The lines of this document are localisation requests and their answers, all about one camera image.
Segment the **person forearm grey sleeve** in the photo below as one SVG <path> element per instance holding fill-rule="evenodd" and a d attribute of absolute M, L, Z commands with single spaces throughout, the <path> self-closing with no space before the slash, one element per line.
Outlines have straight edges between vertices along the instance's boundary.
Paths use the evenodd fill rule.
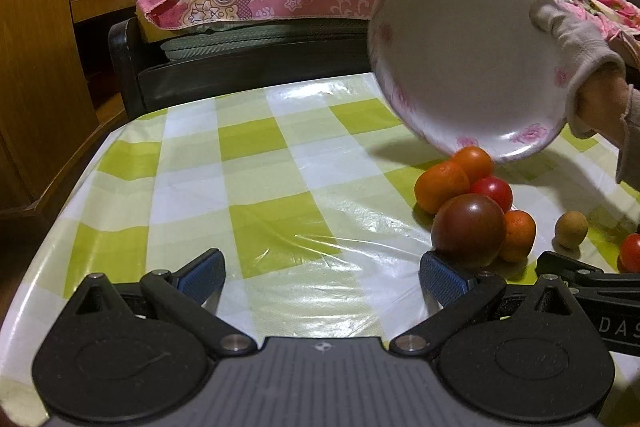
<path fill-rule="evenodd" d="M 626 95 L 625 109 L 620 115 L 623 141 L 618 152 L 616 182 L 625 182 L 640 190 L 640 93 L 631 84 Z"/>

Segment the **gloved hand white glove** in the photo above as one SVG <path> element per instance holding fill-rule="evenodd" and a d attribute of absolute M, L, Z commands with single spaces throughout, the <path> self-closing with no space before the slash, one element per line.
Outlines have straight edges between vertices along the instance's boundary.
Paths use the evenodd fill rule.
<path fill-rule="evenodd" d="M 606 43 L 595 24 L 554 3 L 538 3 L 530 18 L 560 48 L 570 130 L 580 139 L 599 133 L 615 146 L 623 146 L 631 85 L 620 54 Z"/>

